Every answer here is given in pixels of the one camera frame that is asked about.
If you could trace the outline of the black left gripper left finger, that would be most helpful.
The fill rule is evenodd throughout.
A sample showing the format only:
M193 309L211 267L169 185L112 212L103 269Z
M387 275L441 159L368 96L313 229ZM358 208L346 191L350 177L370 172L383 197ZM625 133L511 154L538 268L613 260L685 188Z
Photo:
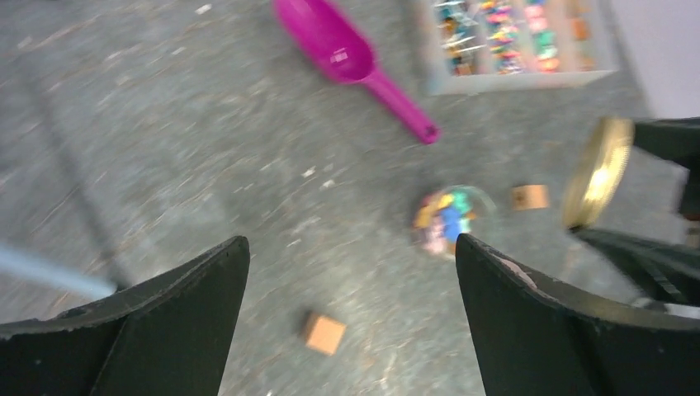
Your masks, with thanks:
M4 323L2 394L217 394L249 264L236 236L54 318Z

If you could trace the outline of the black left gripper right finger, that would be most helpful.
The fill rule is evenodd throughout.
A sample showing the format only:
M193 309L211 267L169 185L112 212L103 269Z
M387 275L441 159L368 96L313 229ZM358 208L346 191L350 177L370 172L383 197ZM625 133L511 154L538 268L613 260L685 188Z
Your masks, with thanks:
M699 321L618 303L468 234L456 273L488 395L696 395Z

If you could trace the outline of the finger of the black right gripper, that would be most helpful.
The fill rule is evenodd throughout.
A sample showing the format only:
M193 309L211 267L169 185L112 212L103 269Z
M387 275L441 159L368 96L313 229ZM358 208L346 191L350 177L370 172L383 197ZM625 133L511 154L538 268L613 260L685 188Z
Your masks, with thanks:
M699 168L699 118L638 120L635 147L688 168Z
M571 234L605 256L653 300L699 305L697 248L605 229L574 227Z

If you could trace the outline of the gold jar lid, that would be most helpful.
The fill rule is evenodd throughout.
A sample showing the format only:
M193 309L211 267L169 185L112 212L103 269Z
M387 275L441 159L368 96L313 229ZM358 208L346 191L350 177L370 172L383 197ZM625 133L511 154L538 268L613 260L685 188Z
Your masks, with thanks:
M566 228L596 222L619 186L633 139L630 119L604 117L597 123L565 189L562 220Z

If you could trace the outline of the clear glass jar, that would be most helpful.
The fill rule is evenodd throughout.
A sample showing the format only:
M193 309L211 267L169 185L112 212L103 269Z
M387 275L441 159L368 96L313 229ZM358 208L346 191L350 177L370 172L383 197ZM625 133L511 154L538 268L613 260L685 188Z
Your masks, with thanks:
M491 197L468 185L446 186L427 194L413 219L416 245L434 256L453 259L462 234L490 244L499 240L500 221Z

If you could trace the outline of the clear compartment candy box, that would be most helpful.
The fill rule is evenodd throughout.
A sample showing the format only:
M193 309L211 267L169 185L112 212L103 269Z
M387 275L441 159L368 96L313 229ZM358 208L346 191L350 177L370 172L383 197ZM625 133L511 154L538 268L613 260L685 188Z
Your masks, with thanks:
M414 11L433 95L577 87L618 68L598 1L416 1Z

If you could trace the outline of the magenta plastic scoop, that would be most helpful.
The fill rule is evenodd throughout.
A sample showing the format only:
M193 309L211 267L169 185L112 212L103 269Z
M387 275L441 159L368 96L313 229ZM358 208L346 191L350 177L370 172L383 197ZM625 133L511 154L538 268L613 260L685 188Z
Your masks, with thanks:
M271 5L287 34L328 78L363 85L419 142L438 141L440 128L385 73L370 41L334 2L276 0Z

